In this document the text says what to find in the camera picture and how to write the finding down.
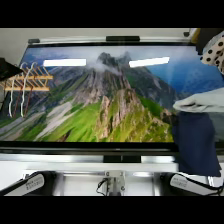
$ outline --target television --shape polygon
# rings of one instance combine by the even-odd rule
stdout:
[[[168,61],[130,66],[133,61],[161,58]],[[62,59],[85,59],[86,65],[43,67],[46,61]],[[13,117],[8,93],[0,115],[2,149],[62,154],[176,151],[171,126],[163,116],[176,113],[177,100],[224,87],[218,69],[202,64],[192,44],[28,45],[20,65],[30,68],[34,62],[53,76],[47,83],[49,91],[25,91],[24,117],[21,91],[13,92]],[[224,141],[223,118],[223,113],[211,115],[218,146]]]

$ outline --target polka dot fabric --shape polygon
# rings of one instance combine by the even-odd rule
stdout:
[[[200,58],[201,62],[208,65],[215,65],[224,76],[224,35]]]

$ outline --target gray cloth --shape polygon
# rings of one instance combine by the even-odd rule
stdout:
[[[173,105],[178,111],[191,113],[224,112],[224,88],[197,93]]]

